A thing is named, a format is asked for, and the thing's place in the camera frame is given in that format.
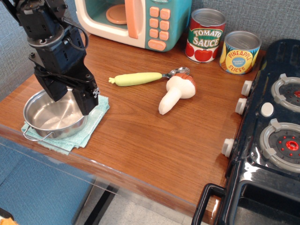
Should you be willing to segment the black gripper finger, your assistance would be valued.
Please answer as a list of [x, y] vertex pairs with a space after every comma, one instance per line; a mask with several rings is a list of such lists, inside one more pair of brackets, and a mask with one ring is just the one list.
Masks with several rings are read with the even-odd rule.
[[82, 115], [88, 115], [98, 105], [99, 88], [92, 91], [74, 88], [72, 93]]
[[41, 77], [35, 75], [36, 79], [46, 91], [48, 96], [55, 102], [60, 100], [67, 93], [67, 86], [59, 81], [56, 81], [49, 77]]

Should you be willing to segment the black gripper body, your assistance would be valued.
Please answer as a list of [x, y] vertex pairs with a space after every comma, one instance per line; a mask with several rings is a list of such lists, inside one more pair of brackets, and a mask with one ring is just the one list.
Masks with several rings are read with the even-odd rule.
[[88, 39], [81, 38], [78, 27], [43, 25], [30, 33], [28, 43], [36, 50], [30, 56], [35, 64], [35, 75], [52, 78], [67, 88], [89, 91], [98, 88], [93, 74], [84, 64]]

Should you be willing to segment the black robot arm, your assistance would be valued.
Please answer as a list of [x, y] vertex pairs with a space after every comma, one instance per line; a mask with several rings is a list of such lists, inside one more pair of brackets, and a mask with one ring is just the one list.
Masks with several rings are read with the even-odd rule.
[[89, 39], [84, 30], [64, 16], [62, 0], [4, 0], [3, 5], [23, 27], [28, 44], [36, 51], [29, 55], [34, 74], [48, 96], [57, 102], [71, 88], [83, 115], [98, 105], [99, 88], [84, 64]]

